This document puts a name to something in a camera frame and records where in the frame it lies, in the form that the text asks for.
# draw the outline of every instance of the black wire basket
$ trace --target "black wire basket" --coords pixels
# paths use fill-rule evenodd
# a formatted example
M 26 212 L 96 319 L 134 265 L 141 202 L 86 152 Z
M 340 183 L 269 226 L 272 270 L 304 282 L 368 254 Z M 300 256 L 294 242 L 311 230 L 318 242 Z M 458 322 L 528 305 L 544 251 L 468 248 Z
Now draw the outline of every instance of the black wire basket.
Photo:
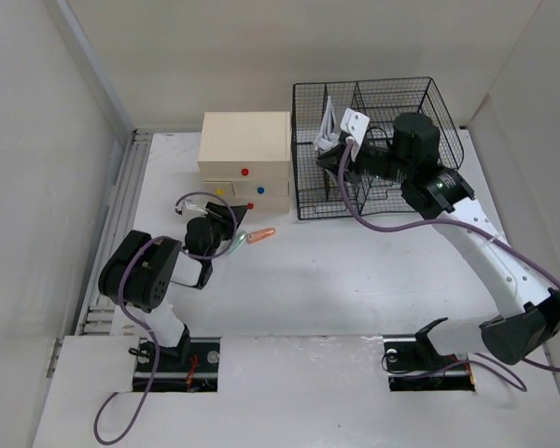
M 431 77 L 295 84 L 292 91 L 292 163 L 299 219 L 348 217 L 338 186 L 318 167 L 314 140 L 319 133 L 328 96 L 340 122 L 351 107 L 370 118 L 368 138 L 382 144 L 391 138 L 392 123 L 403 112 L 421 112 L 440 128 L 440 162 L 458 169 L 463 147 L 456 127 Z M 400 196 L 400 183 L 363 176 L 348 186 L 351 202 L 362 215 L 412 212 Z

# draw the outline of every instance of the wooden drawer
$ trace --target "wooden drawer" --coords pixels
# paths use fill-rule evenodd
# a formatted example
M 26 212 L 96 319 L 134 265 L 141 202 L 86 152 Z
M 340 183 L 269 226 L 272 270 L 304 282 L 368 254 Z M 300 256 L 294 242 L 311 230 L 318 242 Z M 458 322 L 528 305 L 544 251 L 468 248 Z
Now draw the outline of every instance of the wooden drawer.
M 205 180 L 289 179 L 289 161 L 200 161 Z
M 224 199 L 234 197 L 232 182 L 203 182 L 203 190 L 215 193 Z
M 232 188 L 236 196 L 266 197 L 266 196 L 288 196 L 287 180 L 258 180 L 232 181 Z
M 257 196 L 257 197 L 234 197 L 225 198 L 230 205 L 249 205 L 252 204 L 252 208 L 248 213 L 276 213 L 284 214 L 288 213 L 290 209 L 290 197 L 289 196 Z M 220 201 L 213 199 L 213 203 L 221 203 Z

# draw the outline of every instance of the white wall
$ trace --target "white wall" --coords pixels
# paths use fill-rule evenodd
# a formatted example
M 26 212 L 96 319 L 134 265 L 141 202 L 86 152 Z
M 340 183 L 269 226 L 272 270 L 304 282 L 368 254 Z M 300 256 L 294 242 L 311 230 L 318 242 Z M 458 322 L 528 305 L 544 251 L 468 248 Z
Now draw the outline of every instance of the white wall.
M 71 0 L 139 127 L 289 110 L 295 82 L 432 76 L 469 122 L 539 0 Z
M 512 243 L 560 275 L 560 0 L 542 2 L 469 130 Z M 560 365 L 560 333 L 549 347 Z
M 41 0 L 0 0 L 0 447 L 31 440 L 113 144 Z

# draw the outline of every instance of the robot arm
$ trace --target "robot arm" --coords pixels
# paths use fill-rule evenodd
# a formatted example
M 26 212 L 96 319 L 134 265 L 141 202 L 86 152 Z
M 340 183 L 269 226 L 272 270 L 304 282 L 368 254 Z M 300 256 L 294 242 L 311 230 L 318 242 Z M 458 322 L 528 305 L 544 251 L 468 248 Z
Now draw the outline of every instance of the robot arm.
M 440 130 L 431 119 L 419 113 L 398 116 L 386 147 L 374 147 L 366 140 L 368 123 L 367 117 L 352 109 L 344 113 L 341 141 L 355 140 L 349 181 L 375 175 L 401 182 L 402 197 L 423 219 L 463 222 L 493 235 L 486 240 L 462 227 L 433 224 L 485 284 L 499 315 L 465 322 L 439 319 L 424 328 L 432 348 L 440 355 L 489 351 L 502 362 L 515 364 L 551 339 L 560 330 L 560 291 L 494 243 L 508 244 L 465 179 L 440 165 Z M 334 150 L 330 157 L 326 153 L 318 159 L 330 171 L 331 157 L 339 160 L 344 145 Z
M 187 224 L 185 251 L 174 238 L 162 237 L 150 246 L 134 264 L 124 287 L 124 300 L 135 309 L 135 314 L 153 331 L 161 347 L 161 360 L 169 365 L 183 366 L 189 354 L 189 329 L 176 317 L 173 306 L 165 299 L 171 280 L 201 289 L 213 271 L 211 256 L 223 241 L 232 237 L 231 213 L 223 205 L 208 203 L 204 209 L 189 201 L 180 204 L 176 212 Z M 237 226 L 245 217 L 246 205 L 231 207 Z M 123 273 L 133 257 L 151 235 L 130 231 L 100 273 L 100 293 L 114 303 L 119 302 L 119 285 Z M 155 353 L 152 341 L 141 343 L 141 352 L 148 357 Z

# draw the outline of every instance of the purple cable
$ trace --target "purple cable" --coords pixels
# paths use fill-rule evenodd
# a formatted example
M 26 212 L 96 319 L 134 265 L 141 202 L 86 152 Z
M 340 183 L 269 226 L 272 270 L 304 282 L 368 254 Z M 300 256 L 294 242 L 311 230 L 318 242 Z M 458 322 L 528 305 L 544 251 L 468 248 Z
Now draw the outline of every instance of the purple cable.
M 348 209 L 348 211 L 351 213 L 351 215 L 353 215 L 353 217 L 360 224 L 362 224 L 363 226 L 365 226 L 366 228 L 368 228 L 372 231 L 379 231 L 381 233 L 391 233 L 391 232 L 395 232 L 395 231 L 407 231 L 408 229 L 415 229 L 417 227 L 430 226 L 430 225 L 434 225 L 434 224 L 445 224 L 445 225 L 448 225 L 448 226 L 462 227 L 463 229 L 467 229 L 468 231 L 473 231 L 473 232 L 477 233 L 478 235 L 480 235 L 483 238 L 485 238 L 486 240 L 488 240 L 490 243 L 493 243 L 494 245 L 497 245 L 498 247 L 503 249 L 505 252 L 508 252 L 513 257 L 515 257 L 516 259 L 522 261 L 524 264 L 529 266 L 536 273 L 539 273 L 546 280 L 548 280 L 552 285 L 554 285 L 557 289 L 560 290 L 560 280 L 558 280 L 552 274 L 547 272 L 544 268 L 539 266 L 536 262 L 532 261 L 531 259 L 528 259 L 526 256 L 521 254 L 516 249 L 510 247 L 506 243 L 503 243 L 502 241 L 494 238 L 494 236 L 490 235 L 487 231 L 484 231 L 484 230 L 482 230 L 478 227 L 475 227 L 471 224 L 467 224 L 466 222 L 451 221 L 449 219 L 426 219 L 426 220 L 423 220 L 423 221 L 415 221 L 415 222 L 412 222 L 412 223 L 409 223 L 409 224 L 403 224 L 401 226 L 382 227 L 382 226 L 375 226 L 375 225 L 371 224 L 370 222 L 366 221 L 365 219 L 363 219 L 360 216 L 360 214 L 358 213 L 358 210 L 351 204 L 351 202 L 348 198 L 348 193 L 346 192 L 346 186 L 344 185 L 344 171 L 346 169 L 346 163 L 348 161 L 348 158 L 350 157 L 352 148 L 353 148 L 353 141 L 349 140 L 349 142 L 346 144 L 344 154 L 340 159 L 340 166 L 338 168 L 338 189 L 340 190 L 340 194 L 343 198 L 344 205 L 346 205 L 346 208 Z M 534 366 L 534 367 L 537 367 L 537 368 L 540 368 L 540 369 L 544 369 L 545 371 L 553 371 L 553 372 L 556 372 L 556 373 L 560 373 L 560 367 L 553 367 L 553 366 L 548 366 L 548 365 L 545 365 L 545 364 L 539 364 L 538 362 L 527 359 L 526 357 L 523 358 L 523 362 L 526 362 L 527 364 L 530 364 L 531 366 Z
M 181 198 L 178 201 L 176 201 L 176 206 L 178 206 L 182 201 L 184 201 L 188 197 L 196 196 L 196 195 L 211 196 L 213 198 L 216 198 L 219 201 L 221 201 L 226 206 L 226 208 L 228 208 L 229 212 L 231 213 L 232 224 L 233 224 L 232 238 L 231 238 L 231 241 L 228 243 L 228 245 L 226 247 L 224 247 L 224 249 L 222 249 L 220 252 L 218 252 L 217 254 L 214 254 L 212 256 L 191 255 L 191 254 L 187 254 L 185 251 L 183 251 L 183 253 L 185 255 L 187 255 L 188 257 L 192 258 L 192 259 L 217 259 L 218 257 L 220 257 L 221 255 L 224 255 L 228 251 L 229 247 L 232 245 L 232 242 L 234 241 L 234 238 L 236 237 L 236 231 L 238 229 L 238 222 L 236 220 L 236 215 L 232 211 L 232 208 L 228 204 L 228 202 L 226 202 L 224 199 L 217 196 L 216 194 L 209 193 L 207 191 L 195 191 L 195 192 L 192 192 L 192 193 L 187 193 L 187 194 L 181 196 Z M 120 433 L 120 435 L 118 437 L 116 437 L 115 439 L 113 439 L 111 441 L 105 441 L 104 439 L 102 439 L 102 436 L 100 436 L 100 432 L 99 432 L 99 429 L 98 429 L 98 423 L 100 421 L 100 416 L 102 415 L 102 412 L 104 411 L 107 404 L 116 395 L 118 395 L 119 392 L 114 392 L 112 395 L 110 395 L 104 401 L 104 404 L 102 404 L 102 406 L 98 410 L 97 414 L 95 415 L 95 420 L 93 420 L 93 436 L 95 436 L 95 439 L 100 444 L 105 445 L 105 446 L 114 445 L 115 443 L 118 443 L 119 441 L 124 439 L 126 437 L 126 435 L 129 433 L 129 431 L 131 430 L 131 428 L 133 427 L 134 422 L 137 420 L 137 417 L 139 416 L 139 413 L 141 412 L 141 408 L 143 408 L 143 403 L 145 403 L 145 401 L 146 401 L 147 394 L 149 393 L 149 390 L 151 390 L 151 386 L 153 385 L 153 381 L 154 381 L 155 376 L 156 376 L 156 371 L 158 369 L 158 364 L 160 363 L 160 343 L 158 342 L 158 338 L 156 338 L 155 333 L 149 327 L 148 324 L 146 324 L 145 322 L 142 322 L 141 320 L 137 319 L 134 315 L 132 315 L 129 312 L 129 310 L 127 309 L 126 303 L 124 301 L 124 287 L 127 283 L 127 280 L 129 279 L 129 275 L 131 275 L 131 271 L 133 270 L 134 265 L 137 264 L 137 261 L 143 256 L 143 254 L 146 252 L 146 250 L 148 250 L 150 247 L 152 247 L 158 241 L 163 240 L 164 238 L 168 238 L 168 237 L 167 236 L 159 236 L 157 238 L 153 238 L 153 239 L 149 240 L 147 243 L 145 243 L 143 246 L 141 246 L 141 248 L 137 251 L 137 253 L 134 255 L 134 257 L 131 259 L 131 261 L 127 265 L 126 269 L 124 270 L 124 273 L 122 274 L 122 278 L 120 278 L 119 291 L 118 291 L 119 300 L 118 300 L 117 305 L 122 310 L 122 313 L 129 318 L 129 320 L 131 320 L 132 322 L 137 324 L 139 327 L 144 329 L 147 332 L 147 334 L 151 337 L 151 341 L 153 342 L 153 345 L 155 347 L 155 355 L 154 355 L 154 359 L 153 359 L 153 367 L 151 369 L 151 373 L 149 374 L 149 378 L 147 380 L 146 388 L 143 391 L 143 396 L 139 400 L 139 404 L 137 405 L 137 409 L 135 410 L 135 412 L 133 414 L 133 417 L 131 417 L 131 421 L 129 422 L 129 425 L 124 429 L 124 431 L 122 431 L 122 433 Z
M 512 378 L 514 378 L 517 383 L 509 380 L 502 373 L 500 373 L 499 371 L 489 367 L 484 362 L 475 361 L 473 359 L 459 360 L 459 361 L 453 362 L 452 364 L 448 364 L 446 367 L 442 367 L 441 369 L 437 369 L 436 371 L 427 371 L 425 373 L 420 373 L 418 375 L 402 375 L 402 378 L 406 378 L 407 380 L 421 380 L 423 378 L 429 378 L 430 376 L 439 375 L 440 373 L 443 373 L 445 371 L 449 371 L 450 369 L 453 369 L 454 367 L 462 366 L 462 365 L 465 365 L 465 364 L 474 364 L 476 366 L 483 367 L 484 369 L 492 372 L 495 376 L 497 376 L 504 383 L 507 383 L 507 384 L 511 385 L 512 387 L 520 390 L 521 392 L 526 392 L 528 390 L 525 382 L 521 379 L 521 377 L 519 375 L 517 375 L 516 373 L 514 373 L 511 369 L 506 367 L 504 364 L 496 361 L 495 359 L 487 357 L 486 355 L 482 355 L 481 353 L 475 353 L 475 355 L 477 357 L 482 357 L 483 359 L 486 359 L 489 362 L 492 362 L 492 363 L 496 364 L 502 370 L 507 372 Z
M 124 429 L 124 431 L 122 431 L 122 433 L 120 433 L 120 435 L 118 437 L 116 437 L 115 439 L 111 440 L 111 441 L 105 441 L 104 439 L 102 439 L 102 436 L 100 436 L 100 432 L 98 430 L 98 423 L 100 421 L 100 416 L 102 415 L 102 412 L 104 411 L 105 407 L 107 406 L 107 404 L 116 396 L 119 394 L 119 392 L 114 392 L 112 395 L 110 395 L 110 397 L 108 397 L 106 399 L 106 401 L 104 401 L 104 404 L 102 404 L 102 407 L 100 408 L 100 410 L 97 412 L 97 414 L 95 415 L 95 420 L 93 421 L 93 435 L 95 436 L 95 439 L 102 445 L 114 445 L 115 443 L 118 443 L 119 441 L 121 441 L 122 439 L 124 439 L 124 437 L 129 433 L 129 431 L 131 430 L 131 428 L 134 425 L 135 420 L 137 419 L 137 417 L 139 416 L 139 413 L 141 412 L 141 408 L 143 407 L 143 403 L 145 403 L 146 398 L 147 398 L 147 394 L 149 393 L 149 389 L 151 389 L 151 385 L 153 384 L 153 380 L 156 376 L 156 370 L 158 369 L 158 364 L 160 363 L 160 344 L 158 343 L 158 338 L 156 338 L 155 333 L 153 332 L 153 330 L 149 327 L 148 324 L 146 324 L 145 322 L 142 322 L 141 320 L 137 319 L 134 315 L 132 315 L 129 310 L 127 310 L 127 305 L 124 302 L 124 286 L 127 283 L 127 280 L 129 279 L 129 275 L 131 274 L 131 270 L 133 269 L 134 265 L 137 263 L 137 261 L 143 256 L 143 254 L 145 253 L 146 250 L 148 250 L 150 247 L 152 247 L 154 244 L 156 244 L 158 241 L 162 240 L 166 238 L 165 236 L 159 236 L 158 238 L 153 238 L 151 240 L 149 240 L 147 243 L 145 243 L 138 251 L 136 254 L 134 254 L 134 257 L 131 259 L 131 261 L 129 262 L 129 264 L 127 265 L 126 269 L 124 270 L 124 273 L 122 274 L 122 278 L 120 279 L 120 284 L 119 284 L 119 301 L 118 301 L 118 306 L 120 307 L 120 309 L 122 310 L 122 312 L 124 313 L 124 315 L 126 315 L 129 320 L 132 320 L 132 322 L 134 322 L 135 324 L 137 324 L 139 327 L 141 327 L 142 329 L 144 329 L 147 334 L 151 337 L 151 340 L 153 341 L 153 345 L 156 349 L 156 353 L 153 359 L 153 368 L 151 369 L 151 374 L 149 375 L 149 379 L 147 380 L 147 385 L 146 388 L 143 392 L 143 396 L 141 397 L 141 400 L 139 401 L 139 404 L 137 405 L 137 409 L 135 410 L 133 417 L 131 417 L 131 421 L 129 422 L 129 425 Z

